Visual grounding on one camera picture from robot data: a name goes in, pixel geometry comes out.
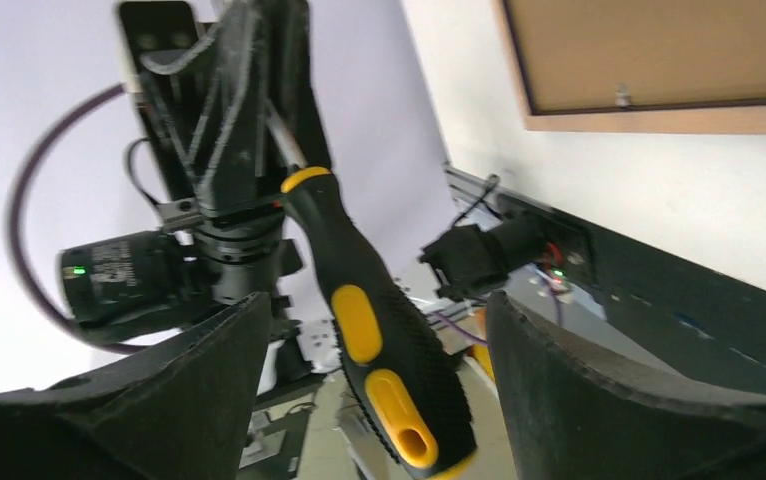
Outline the blue wooden photo frame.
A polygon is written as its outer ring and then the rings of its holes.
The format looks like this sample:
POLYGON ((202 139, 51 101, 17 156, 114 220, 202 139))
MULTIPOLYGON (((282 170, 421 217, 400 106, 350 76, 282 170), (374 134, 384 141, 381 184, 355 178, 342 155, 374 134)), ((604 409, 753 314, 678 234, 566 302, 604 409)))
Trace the blue wooden photo frame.
POLYGON ((766 101, 648 108, 622 105, 603 110, 536 112, 522 73, 522 62, 515 48, 505 2, 497 5, 498 22, 505 36, 511 67, 518 79, 520 105, 527 129, 586 133, 766 135, 766 101))

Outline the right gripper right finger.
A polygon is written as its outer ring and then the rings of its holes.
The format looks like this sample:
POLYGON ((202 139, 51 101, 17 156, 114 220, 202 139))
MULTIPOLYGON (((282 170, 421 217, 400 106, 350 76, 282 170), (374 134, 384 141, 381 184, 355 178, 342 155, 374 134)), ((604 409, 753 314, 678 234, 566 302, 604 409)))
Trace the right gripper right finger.
POLYGON ((766 395, 644 365, 504 292, 488 349, 522 479, 766 479, 766 395))

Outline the black yellow screwdriver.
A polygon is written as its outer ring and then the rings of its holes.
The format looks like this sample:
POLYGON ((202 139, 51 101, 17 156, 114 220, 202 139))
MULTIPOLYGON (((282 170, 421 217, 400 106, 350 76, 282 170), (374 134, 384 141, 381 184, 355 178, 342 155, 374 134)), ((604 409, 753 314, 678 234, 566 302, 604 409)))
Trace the black yellow screwdriver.
POLYGON ((412 478, 457 478, 477 445, 448 354, 347 214, 334 173, 307 162, 271 103, 265 122, 288 167, 282 204, 309 242, 319 290, 336 321, 342 370, 359 407, 412 478))

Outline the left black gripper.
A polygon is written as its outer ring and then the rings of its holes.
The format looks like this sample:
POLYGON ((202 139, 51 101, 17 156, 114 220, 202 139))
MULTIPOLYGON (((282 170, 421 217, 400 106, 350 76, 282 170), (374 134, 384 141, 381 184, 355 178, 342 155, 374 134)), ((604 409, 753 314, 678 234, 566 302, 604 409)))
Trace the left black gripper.
POLYGON ((123 1, 136 103, 173 199, 208 218, 274 202, 287 175, 265 125, 273 106, 312 165, 329 148, 312 87, 305 1, 229 1, 202 25, 186 1, 123 1))

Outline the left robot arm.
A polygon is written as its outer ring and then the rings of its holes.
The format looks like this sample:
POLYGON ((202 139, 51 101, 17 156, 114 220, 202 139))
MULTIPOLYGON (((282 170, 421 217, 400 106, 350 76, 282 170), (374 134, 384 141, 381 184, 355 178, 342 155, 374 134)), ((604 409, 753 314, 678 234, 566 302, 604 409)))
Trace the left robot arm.
POLYGON ((274 108, 317 165, 330 156, 310 68, 304 1, 219 1, 199 22, 186 1, 123 1, 116 9, 122 89, 168 194, 160 225, 60 254, 73 325, 112 347, 193 326, 249 294, 272 301, 260 390, 303 377, 299 324, 279 280, 302 260, 285 237, 280 186, 289 170, 265 126, 274 108))

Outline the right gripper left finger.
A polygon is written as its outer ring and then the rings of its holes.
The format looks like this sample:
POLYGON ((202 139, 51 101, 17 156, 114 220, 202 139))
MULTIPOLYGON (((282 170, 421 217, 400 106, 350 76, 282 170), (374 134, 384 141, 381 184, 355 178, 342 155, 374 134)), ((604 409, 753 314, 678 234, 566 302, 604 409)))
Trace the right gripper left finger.
POLYGON ((0 479, 233 479, 266 357, 267 295, 45 390, 0 393, 0 479))

